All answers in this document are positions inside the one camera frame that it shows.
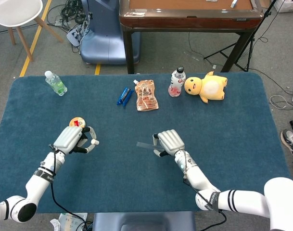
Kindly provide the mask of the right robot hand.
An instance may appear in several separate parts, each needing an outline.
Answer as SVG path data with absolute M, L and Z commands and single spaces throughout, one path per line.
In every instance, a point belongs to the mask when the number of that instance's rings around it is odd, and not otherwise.
M 153 145 L 157 146 L 160 143 L 163 151 L 153 150 L 158 157 L 166 155 L 174 156 L 178 151 L 185 150 L 185 144 L 178 133 L 172 130 L 162 131 L 158 134 L 153 134 Z

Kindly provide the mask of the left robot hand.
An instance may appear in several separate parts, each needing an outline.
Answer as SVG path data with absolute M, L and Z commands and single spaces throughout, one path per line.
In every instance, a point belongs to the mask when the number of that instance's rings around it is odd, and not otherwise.
M 88 140 L 86 133 L 91 136 L 91 144 L 89 147 L 82 147 Z M 64 154 L 74 153 L 90 153 L 95 146 L 99 144 L 96 133 L 92 127 L 70 127 L 67 126 L 53 143 L 53 147 L 57 151 L 61 151 Z

